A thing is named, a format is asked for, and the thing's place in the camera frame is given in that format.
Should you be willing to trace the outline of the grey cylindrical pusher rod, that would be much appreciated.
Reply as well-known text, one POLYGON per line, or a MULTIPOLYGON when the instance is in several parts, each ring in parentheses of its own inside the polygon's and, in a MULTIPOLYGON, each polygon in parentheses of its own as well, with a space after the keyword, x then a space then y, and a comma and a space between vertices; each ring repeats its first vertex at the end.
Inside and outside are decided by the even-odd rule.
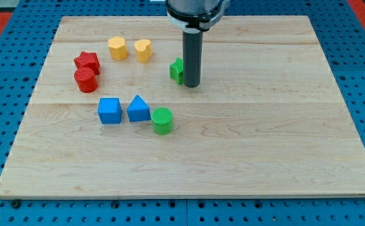
POLYGON ((184 85, 197 87, 201 79, 203 33, 182 33, 184 85))

